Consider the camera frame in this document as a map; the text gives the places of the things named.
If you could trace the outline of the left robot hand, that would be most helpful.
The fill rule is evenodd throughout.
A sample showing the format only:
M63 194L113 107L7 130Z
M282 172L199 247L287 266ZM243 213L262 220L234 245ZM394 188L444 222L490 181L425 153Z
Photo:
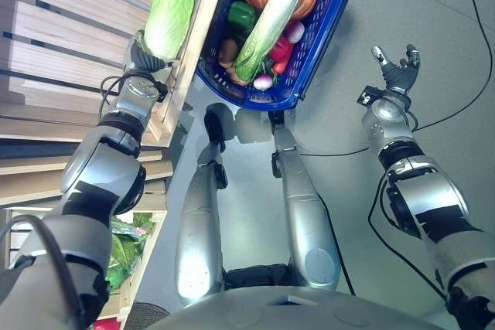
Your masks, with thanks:
M140 70L155 73L165 68L179 66L175 59L162 59L152 55L145 47L143 29L138 30L129 40L123 59L123 70Z

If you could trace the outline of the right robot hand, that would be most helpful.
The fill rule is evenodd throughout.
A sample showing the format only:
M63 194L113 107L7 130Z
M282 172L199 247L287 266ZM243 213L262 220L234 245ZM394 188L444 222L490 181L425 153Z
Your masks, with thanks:
M371 54L381 68L386 89L407 96L415 84L420 69L419 50L412 44L408 44L406 46L407 58L401 59L398 65L387 57L380 46L372 46Z

